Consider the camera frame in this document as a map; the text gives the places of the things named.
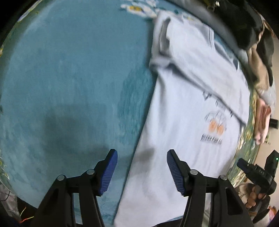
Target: finger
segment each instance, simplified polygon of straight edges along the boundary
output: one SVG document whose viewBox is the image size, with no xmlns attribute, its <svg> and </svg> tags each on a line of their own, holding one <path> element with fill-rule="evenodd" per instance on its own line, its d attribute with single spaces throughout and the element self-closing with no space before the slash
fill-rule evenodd
<svg viewBox="0 0 279 227">
<path fill-rule="evenodd" d="M 253 200 L 253 199 L 251 199 L 251 198 L 248 198 L 248 199 L 247 199 L 247 203 L 248 203 L 249 205 L 251 205 L 252 207 L 253 207 L 253 206 L 256 206 L 255 200 Z"/>
<path fill-rule="evenodd" d="M 249 198 L 255 200 L 257 198 L 257 194 L 255 192 L 251 192 Z"/>
<path fill-rule="evenodd" d="M 251 206 L 249 203 L 246 203 L 246 204 L 245 204 L 245 207 L 248 208 L 248 209 L 250 209 L 252 206 Z"/>
<path fill-rule="evenodd" d="M 265 197 L 266 197 L 266 194 L 264 194 L 264 193 L 258 194 L 259 199 L 264 199 Z"/>
</svg>

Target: metal screw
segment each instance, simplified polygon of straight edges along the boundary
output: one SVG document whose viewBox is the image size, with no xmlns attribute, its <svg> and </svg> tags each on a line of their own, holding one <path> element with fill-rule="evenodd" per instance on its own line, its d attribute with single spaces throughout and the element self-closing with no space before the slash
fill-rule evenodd
<svg viewBox="0 0 279 227">
<path fill-rule="evenodd" d="M 58 177 L 57 177 L 57 180 L 59 180 L 59 181 L 62 181 L 62 180 L 64 180 L 65 179 L 65 176 L 64 175 L 59 175 Z"/>
<path fill-rule="evenodd" d="M 190 170 L 190 173 L 191 173 L 192 175 L 197 175 L 197 174 L 198 174 L 198 171 L 195 170 L 195 169 L 191 169 L 191 170 Z"/>
<path fill-rule="evenodd" d="M 89 169 L 89 170 L 86 171 L 86 173 L 88 175 L 93 175 L 95 173 L 95 170 L 94 169 Z"/>
<path fill-rule="evenodd" d="M 220 178 L 223 180 L 223 181 L 226 181 L 228 179 L 228 177 L 226 175 L 221 175 Z"/>
</svg>

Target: folded pink towel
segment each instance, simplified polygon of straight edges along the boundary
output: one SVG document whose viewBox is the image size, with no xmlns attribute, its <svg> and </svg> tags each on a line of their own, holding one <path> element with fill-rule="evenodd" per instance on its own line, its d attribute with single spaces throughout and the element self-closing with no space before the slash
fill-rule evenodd
<svg viewBox="0 0 279 227">
<path fill-rule="evenodd" d="M 264 143 L 264 140 L 268 132 L 270 114 L 271 114 L 270 106 L 266 105 L 261 98 L 258 98 L 257 110 L 256 110 L 256 122 L 254 128 L 254 139 L 257 145 Z"/>
</svg>

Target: human hand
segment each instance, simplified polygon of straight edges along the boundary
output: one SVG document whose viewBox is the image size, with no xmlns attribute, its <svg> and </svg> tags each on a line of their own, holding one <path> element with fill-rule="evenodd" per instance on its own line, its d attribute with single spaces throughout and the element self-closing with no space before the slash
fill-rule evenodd
<svg viewBox="0 0 279 227">
<path fill-rule="evenodd" d="M 255 187 L 253 187 L 253 190 L 249 196 L 249 198 L 247 199 L 247 203 L 245 204 L 245 207 L 246 208 L 251 208 L 251 207 L 254 207 L 256 206 L 256 199 L 264 199 L 266 197 L 266 194 L 264 193 L 260 193 L 260 194 L 257 194 L 255 192 Z"/>
</svg>

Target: beige wall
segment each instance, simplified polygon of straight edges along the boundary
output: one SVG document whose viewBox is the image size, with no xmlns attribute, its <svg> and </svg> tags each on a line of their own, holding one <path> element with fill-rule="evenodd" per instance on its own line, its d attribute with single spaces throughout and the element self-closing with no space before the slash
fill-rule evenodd
<svg viewBox="0 0 279 227">
<path fill-rule="evenodd" d="M 276 86 L 277 104 L 272 118 L 279 120 L 279 40 L 278 39 L 274 39 L 274 47 L 275 47 L 275 51 L 274 51 L 274 55 L 272 56 L 272 65 L 273 65 L 272 71 L 273 71 L 274 81 Z M 261 167 L 264 167 L 266 158 L 273 150 L 279 152 L 279 130 L 270 129 L 269 142 L 270 145 L 262 144 L 260 146 L 260 150 L 256 158 L 256 163 Z M 276 208 L 279 208 L 279 168 L 277 169 L 275 181 L 277 182 L 278 187 L 275 193 L 271 195 L 271 205 L 276 206 Z"/>
</svg>

